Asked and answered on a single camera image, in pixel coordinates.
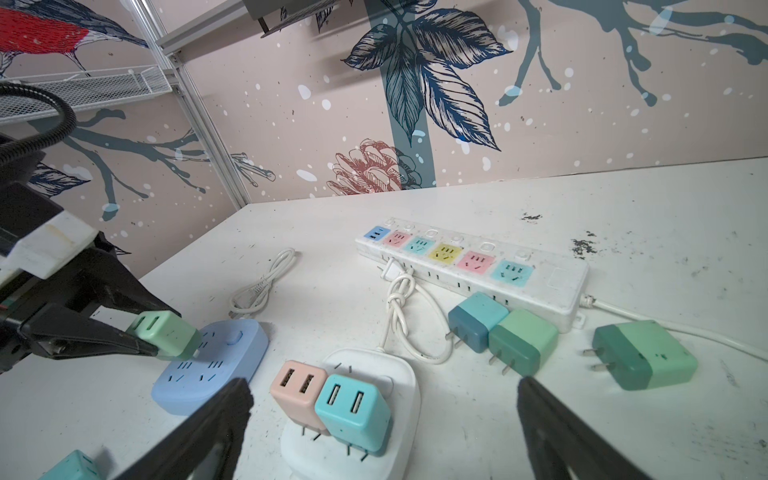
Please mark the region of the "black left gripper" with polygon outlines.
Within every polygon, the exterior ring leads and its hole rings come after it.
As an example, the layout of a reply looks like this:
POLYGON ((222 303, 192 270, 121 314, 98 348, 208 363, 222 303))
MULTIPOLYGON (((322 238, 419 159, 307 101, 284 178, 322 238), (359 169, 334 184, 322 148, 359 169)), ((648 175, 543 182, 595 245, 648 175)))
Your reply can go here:
POLYGON ((21 273, 1 288, 1 370, 29 355, 69 360, 105 355, 156 357, 159 349, 90 316, 102 305, 140 314, 179 312, 152 294, 98 233, 46 280, 21 273))

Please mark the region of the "light green charger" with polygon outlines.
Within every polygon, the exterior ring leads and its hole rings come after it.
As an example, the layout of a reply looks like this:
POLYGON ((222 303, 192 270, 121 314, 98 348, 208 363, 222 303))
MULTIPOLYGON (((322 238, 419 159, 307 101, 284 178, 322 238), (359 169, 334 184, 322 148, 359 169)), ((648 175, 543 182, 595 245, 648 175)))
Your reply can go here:
POLYGON ((489 363, 503 363, 502 374, 514 370, 534 376, 558 344, 559 331, 548 321, 523 309, 511 311, 489 333, 489 363))

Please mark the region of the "white long power strip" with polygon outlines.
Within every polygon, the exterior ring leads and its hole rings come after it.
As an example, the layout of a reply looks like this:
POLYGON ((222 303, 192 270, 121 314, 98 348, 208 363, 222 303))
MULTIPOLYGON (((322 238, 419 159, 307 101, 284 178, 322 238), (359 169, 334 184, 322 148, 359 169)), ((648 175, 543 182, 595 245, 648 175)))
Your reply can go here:
POLYGON ((509 309, 525 309, 567 333, 578 312, 588 263, 582 259, 477 235, 390 218, 355 239, 358 252, 394 259, 425 282, 470 296, 482 292, 509 309))

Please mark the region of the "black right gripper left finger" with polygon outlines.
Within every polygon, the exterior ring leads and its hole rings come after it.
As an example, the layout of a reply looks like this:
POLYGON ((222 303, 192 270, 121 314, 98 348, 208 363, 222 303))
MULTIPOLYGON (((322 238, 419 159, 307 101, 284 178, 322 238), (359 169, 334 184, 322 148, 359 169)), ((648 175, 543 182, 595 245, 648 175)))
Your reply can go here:
POLYGON ((232 479, 254 405, 235 378, 132 466, 121 479, 232 479))

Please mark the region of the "white square power strip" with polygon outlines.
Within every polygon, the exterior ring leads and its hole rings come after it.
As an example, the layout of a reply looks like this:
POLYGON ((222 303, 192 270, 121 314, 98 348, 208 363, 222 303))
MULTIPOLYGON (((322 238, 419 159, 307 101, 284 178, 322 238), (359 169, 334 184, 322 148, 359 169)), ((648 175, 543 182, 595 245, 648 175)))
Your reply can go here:
POLYGON ((421 394, 405 360, 340 349, 320 365, 289 360, 270 386, 289 419, 281 455, 300 479, 401 479, 421 394))

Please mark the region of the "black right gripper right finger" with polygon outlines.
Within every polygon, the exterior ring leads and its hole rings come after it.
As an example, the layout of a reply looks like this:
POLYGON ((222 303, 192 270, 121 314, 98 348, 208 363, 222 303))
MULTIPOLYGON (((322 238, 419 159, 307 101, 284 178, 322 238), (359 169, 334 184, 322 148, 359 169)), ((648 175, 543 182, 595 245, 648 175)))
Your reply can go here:
POLYGON ((517 412, 537 479, 646 479, 533 377, 518 384, 517 412))

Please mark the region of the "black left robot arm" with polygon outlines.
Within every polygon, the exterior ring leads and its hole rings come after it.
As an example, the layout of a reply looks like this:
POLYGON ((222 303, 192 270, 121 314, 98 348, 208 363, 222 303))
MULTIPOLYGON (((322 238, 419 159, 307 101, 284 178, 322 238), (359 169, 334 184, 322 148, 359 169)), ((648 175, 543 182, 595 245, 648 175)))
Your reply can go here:
POLYGON ((1 138, 1 370, 30 355, 158 356, 157 346, 91 316, 100 307, 140 314, 169 305, 126 268, 103 232, 28 184, 45 149, 75 130, 74 110, 31 85, 4 82, 1 94, 45 103, 58 114, 41 133, 1 138))

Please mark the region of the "pink charger plug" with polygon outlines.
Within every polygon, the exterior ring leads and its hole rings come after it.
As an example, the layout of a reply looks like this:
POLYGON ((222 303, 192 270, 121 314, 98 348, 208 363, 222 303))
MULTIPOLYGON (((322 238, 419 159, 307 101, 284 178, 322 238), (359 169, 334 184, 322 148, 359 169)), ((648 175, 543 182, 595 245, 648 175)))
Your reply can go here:
POLYGON ((288 360, 273 380, 270 395, 292 422, 328 436, 328 429, 315 412, 315 403, 327 378, 323 368, 288 360))

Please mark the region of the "blue square power strip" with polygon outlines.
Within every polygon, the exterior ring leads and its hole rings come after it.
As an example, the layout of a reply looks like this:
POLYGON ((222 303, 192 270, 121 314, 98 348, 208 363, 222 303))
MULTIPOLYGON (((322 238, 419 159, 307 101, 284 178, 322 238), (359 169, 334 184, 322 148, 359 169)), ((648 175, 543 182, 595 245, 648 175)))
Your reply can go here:
POLYGON ((255 319, 212 323, 201 331, 197 354, 169 363, 153 385, 151 397, 163 410, 189 416, 234 378, 251 380, 269 345, 255 319))

